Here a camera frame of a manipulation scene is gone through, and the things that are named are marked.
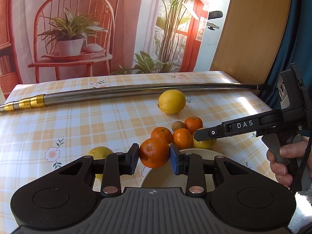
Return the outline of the yellow green round fruit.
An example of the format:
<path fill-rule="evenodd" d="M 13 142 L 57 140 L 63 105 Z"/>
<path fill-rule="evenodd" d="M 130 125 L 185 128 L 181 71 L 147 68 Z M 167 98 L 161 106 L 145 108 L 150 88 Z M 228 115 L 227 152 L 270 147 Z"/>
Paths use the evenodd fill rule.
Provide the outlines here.
<path fill-rule="evenodd" d="M 95 148 L 92 148 L 88 155 L 93 156 L 94 160 L 102 160 L 107 157 L 109 154 L 113 154 L 114 152 L 105 146 L 97 146 Z"/>

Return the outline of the large yellow lemon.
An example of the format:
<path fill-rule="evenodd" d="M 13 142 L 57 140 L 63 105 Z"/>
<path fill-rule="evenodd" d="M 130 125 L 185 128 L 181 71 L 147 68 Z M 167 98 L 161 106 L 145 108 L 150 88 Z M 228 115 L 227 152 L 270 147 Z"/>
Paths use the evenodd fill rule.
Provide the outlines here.
<path fill-rule="evenodd" d="M 212 150 L 216 145 L 217 139 L 210 139 L 206 141 L 196 141 L 194 134 L 192 135 L 192 146 L 193 148 L 202 148 Z"/>

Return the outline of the large orange mandarin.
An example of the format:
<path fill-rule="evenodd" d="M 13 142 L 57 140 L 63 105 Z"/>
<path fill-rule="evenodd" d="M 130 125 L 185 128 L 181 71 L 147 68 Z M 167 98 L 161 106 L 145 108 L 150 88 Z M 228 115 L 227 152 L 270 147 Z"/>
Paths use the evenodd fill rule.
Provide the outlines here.
<path fill-rule="evenodd" d="M 161 168 L 170 156 L 169 145 L 161 138 L 149 138 L 139 148 L 139 158 L 148 168 Z"/>

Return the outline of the brown kiwi fruit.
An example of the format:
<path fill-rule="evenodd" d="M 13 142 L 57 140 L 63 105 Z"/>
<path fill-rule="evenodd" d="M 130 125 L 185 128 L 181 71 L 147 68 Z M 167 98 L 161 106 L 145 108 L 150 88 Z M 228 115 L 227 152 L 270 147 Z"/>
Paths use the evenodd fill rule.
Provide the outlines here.
<path fill-rule="evenodd" d="M 171 125 L 172 130 L 175 132 L 176 130 L 180 128 L 187 128 L 184 122 L 182 121 L 174 121 Z"/>

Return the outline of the small orange mandarin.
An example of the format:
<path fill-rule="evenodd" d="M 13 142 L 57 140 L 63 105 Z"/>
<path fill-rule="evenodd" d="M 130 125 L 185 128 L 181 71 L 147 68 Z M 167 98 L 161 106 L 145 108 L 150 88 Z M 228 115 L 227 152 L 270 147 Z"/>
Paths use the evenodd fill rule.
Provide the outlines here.
<path fill-rule="evenodd" d="M 184 124 L 191 134 L 193 134 L 196 130 L 203 128 L 203 121 L 197 116 L 187 118 L 184 121 Z"/>

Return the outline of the orange mandarin at front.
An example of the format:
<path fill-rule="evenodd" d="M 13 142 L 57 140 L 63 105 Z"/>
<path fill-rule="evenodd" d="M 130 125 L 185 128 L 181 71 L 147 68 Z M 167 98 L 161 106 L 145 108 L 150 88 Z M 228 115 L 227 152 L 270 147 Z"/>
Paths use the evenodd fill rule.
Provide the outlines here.
<path fill-rule="evenodd" d="M 172 133 L 166 127 L 156 127 L 151 132 L 151 138 L 161 138 L 162 140 L 170 144 L 172 141 Z"/>

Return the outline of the teal curtain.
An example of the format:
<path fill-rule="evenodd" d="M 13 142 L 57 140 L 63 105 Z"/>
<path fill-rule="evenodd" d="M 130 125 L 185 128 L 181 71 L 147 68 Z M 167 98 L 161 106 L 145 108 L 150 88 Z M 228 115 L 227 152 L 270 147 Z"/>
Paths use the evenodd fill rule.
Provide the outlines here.
<path fill-rule="evenodd" d="M 311 94 L 311 0 L 291 0 L 288 20 L 280 48 L 258 97 L 270 108 L 280 108 L 277 82 L 280 72 L 295 63 Z"/>

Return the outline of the yellow lemon near pole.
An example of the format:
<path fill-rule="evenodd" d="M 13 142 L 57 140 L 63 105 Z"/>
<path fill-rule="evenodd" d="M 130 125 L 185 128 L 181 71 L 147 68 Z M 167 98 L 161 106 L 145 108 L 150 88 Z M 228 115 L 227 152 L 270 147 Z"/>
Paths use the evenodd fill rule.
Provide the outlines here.
<path fill-rule="evenodd" d="M 184 109 L 185 95 L 179 90 L 167 90 L 158 99 L 157 107 L 166 114 L 175 114 Z"/>

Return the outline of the wooden headboard panel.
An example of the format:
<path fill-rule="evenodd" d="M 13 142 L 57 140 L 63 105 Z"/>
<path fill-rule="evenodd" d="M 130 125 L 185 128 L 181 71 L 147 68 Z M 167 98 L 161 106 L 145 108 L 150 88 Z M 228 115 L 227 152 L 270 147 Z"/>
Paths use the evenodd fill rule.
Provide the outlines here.
<path fill-rule="evenodd" d="M 211 70 L 263 84 L 284 35 L 291 0 L 230 0 Z"/>

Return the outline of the telescopic metal fruit picker pole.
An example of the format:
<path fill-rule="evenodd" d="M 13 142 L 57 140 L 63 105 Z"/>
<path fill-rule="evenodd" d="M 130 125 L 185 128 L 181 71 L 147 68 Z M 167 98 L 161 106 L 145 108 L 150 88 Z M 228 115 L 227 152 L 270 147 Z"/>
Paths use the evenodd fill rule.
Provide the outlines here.
<path fill-rule="evenodd" d="M 11 101 L 1 105 L 1 113 L 14 112 L 57 106 L 84 101 L 102 100 L 118 97 L 141 96 L 149 94 L 162 94 L 167 90 L 181 92 L 208 91 L 208 90 L 261 90 L 269 89 L 267 84 L 250 83 L 224 83 L 224 82 L 194 82 L 194 83 L 151 83 L 142 85 L 111 86 L 104 88 L 89 88 L 40 94 L 20 100 Z"/>

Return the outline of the printed room backdrop cloth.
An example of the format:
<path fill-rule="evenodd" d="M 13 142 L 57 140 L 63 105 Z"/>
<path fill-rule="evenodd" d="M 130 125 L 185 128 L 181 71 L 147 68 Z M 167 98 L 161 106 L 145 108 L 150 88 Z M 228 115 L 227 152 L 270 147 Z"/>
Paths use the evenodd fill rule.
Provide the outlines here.
<path fill-rule="evenodd" d="M 210 0 L 1 0 L 1 90 L 91 75 L 191 72 Z"/>

